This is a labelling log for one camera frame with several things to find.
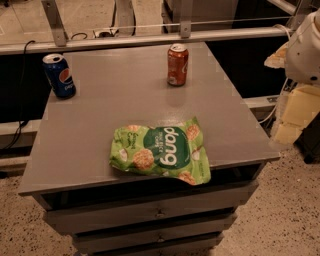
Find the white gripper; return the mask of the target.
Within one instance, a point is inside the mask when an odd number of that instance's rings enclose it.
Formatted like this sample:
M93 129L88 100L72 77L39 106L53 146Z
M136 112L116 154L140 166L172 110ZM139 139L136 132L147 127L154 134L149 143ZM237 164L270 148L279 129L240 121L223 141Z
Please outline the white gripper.
M284 68L287 48L288 43L284 43L266 58L264 65L274 69ZM272 140L283 145L293 144L302 134L301 129L306 128L319 112L320 88L311 85L295 88L288 96L282 115L284 123L276 122L272 127Z

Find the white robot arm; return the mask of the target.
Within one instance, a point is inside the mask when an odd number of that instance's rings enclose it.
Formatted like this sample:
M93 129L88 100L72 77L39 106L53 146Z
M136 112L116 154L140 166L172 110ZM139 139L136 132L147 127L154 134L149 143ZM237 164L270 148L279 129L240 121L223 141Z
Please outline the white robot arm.
M320 112L320 10L307 15L264 65L283 68L286 78L296 83L291 92L280 93L271 131L275 142L293 144Z

